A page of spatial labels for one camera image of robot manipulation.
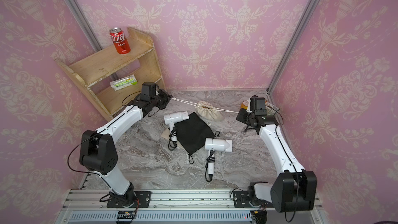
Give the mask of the beige hair dryer bag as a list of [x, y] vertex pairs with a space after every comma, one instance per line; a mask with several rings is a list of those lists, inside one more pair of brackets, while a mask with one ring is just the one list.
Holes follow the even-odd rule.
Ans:
[[194, 106], [195, 107], [195, 112], [200, 115], [201, 117], [209, 120], [209, 121], [216, 121], [216, 122], [220, 122], [224, 120], [224, 116], [222, 115], [222, 113], [233, 113], [233, 114], [237, 114], [238, 112], [236, 111], [231, 111], [231, 110], [225, 110], [222, 108], [217, 108], [214, 107], [213, 105], [211, 105], [208, 102], [205, 101], [200, 101], [200, 102], [191, 102], [191, 101], [187, 101], [187, 100], [181, 100], [181, 99], [177, 99], [175, 97], [172, 98], [174, 101], [183, 103], [183, 104], [187, 104], [190, 106]]

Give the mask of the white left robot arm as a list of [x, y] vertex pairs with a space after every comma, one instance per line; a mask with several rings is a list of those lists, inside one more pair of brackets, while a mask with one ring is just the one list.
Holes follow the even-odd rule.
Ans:
[[117, 117], [95, 131], [87, 130], [82, 135], [79, 163], [99, 176], [109, 187], [110, 200], [116, 201], [119, 206], [135, 206], [138, 199], [133, 183], [124, 177], [118, 167], [116, 143], [131, 126], [154, 108], [165, 109], [171, 99], [172, 95], [156, 83], [145, 82], [141, 93]]

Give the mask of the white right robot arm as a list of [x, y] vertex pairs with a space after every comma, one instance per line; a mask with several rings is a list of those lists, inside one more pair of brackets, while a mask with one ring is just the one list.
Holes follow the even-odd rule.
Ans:
[[274, 183], [253, 182], [248, 199], [253, 206], [265, 202], [279, 213], [311, 211], [315, 206], [317, 177], [297, 160], [285, 141], [281, 124], [267, 113], [266, 99], [252, 96], [247, 109], [240, 109], [236, 120], [255, 129], [265, 143], [278, 174]]

